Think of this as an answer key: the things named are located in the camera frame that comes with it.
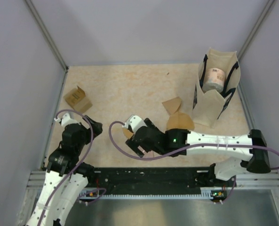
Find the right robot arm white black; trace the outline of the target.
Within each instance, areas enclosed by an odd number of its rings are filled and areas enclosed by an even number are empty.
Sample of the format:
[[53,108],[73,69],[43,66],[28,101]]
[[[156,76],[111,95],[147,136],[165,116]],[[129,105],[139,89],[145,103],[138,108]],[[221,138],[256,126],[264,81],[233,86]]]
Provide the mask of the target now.
[[227,160],[211,165],[208,180],[213,186],[220,186],[224,181],[251,172],[256,174],[270,173],[267,144],[262,132],[252,129],[248,134],[240,136],[221,136],[198,133],[189,129],[169,129],[161,132],[148,118],[142,119],[131,115],[123,123],[123,128],[132,136],[126,144],[139,156],[154,151],[159,155],[217,154],[226,155]]

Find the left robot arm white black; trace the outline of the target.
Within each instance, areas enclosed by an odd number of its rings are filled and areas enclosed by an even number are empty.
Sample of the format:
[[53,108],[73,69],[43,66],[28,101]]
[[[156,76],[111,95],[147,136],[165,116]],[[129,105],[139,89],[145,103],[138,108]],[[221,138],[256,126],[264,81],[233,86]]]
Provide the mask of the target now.
[[48,158],[45,180],[36,206],[26,222],[28,226],[63,226],[81,191],[95,183],[93,166],[79,161],[84,146],[103,131],[100,122],[82,117],[86,128],[71,113],[55,117],[63,128],[62,140]]

